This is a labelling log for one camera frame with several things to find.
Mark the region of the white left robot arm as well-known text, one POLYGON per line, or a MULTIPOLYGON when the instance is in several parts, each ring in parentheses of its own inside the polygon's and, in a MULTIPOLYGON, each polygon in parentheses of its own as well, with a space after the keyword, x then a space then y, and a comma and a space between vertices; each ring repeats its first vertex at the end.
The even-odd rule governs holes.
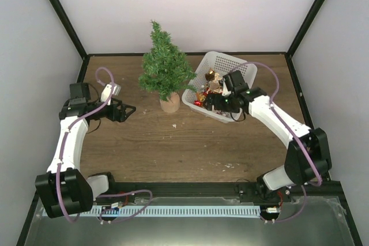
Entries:
POLYGON ((99 98, 91 99, 89 84, 70 85, 70 98, 59 113, 61 132, 54 158, 45 174, 35 180, 35 187, 50 218, 90 211, 98 196, 112 202, 118 195, 109 172, 84 178, 80 172, 81 152, 89 124, 106 118, 124 122, 136 108, 116 99, 121 86, 106 84, 99 98))

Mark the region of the white perforated plastic basket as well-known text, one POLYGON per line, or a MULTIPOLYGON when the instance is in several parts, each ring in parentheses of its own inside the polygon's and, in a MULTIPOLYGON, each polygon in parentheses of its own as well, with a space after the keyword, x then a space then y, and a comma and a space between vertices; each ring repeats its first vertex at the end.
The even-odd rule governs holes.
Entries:
MULTIPOLYGON (((258 69, 256 65, 249 63, 242 66, 242 64, 245 62, 246 61, 243 59, 224 53, 216 51, 207 52, 195 70, 196 77, 189 82, 189 85, 195 87, 197 92, 203 92, 207 83, 205 74, 210 70, 214 70, 216 73, 219 73, 220 76, 224 76, 230 71, 234 71, 236 68, 241 72, 244 81, 248 84, 248 86, 252 87, 258 69)), ((209 118, 216 119, 222 123, 230 123, 234 122, 232 118, 238 120, 242 116, 241 111, 239 113, 232 114, 226 112, 208 111, 206 108, 195 105, 194 103, 196 100, 196 92, 193 92, 190 89, 186 89, 183 92, 182 102, 189 106, 191 110, 201 113, 209 118)))

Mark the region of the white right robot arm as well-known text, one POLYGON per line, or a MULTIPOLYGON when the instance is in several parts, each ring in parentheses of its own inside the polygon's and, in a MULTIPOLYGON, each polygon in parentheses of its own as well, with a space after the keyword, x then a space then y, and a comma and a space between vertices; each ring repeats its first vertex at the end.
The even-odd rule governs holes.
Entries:
POLYGON ((205 74, 205 95, 200 97, 208 110, 249 115, 263 123, 287 149, 282 166, 257 178, 257 197, 268 202, 282 187, 310 183, 320 186, 322 176, 332 167, 327 135, 289 116, 259 87, 250 88, 239 70, 223 77, 211 70, 205 74))

